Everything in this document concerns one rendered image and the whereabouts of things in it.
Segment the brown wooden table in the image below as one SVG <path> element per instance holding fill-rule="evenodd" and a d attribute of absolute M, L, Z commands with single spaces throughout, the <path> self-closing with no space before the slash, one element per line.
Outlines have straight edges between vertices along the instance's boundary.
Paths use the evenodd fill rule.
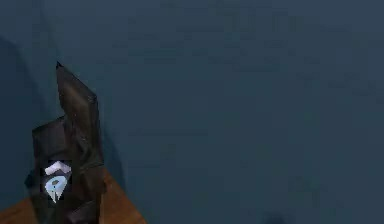
<path fill-rule="evenodd" d="M 104 181 L 107 191 L 102 197 L 100 224 L 147 224 L 107 169 L 104 169 Z M 0 224 L 38 224 L 31 200 L 25 198 L 0 211 Z"/>

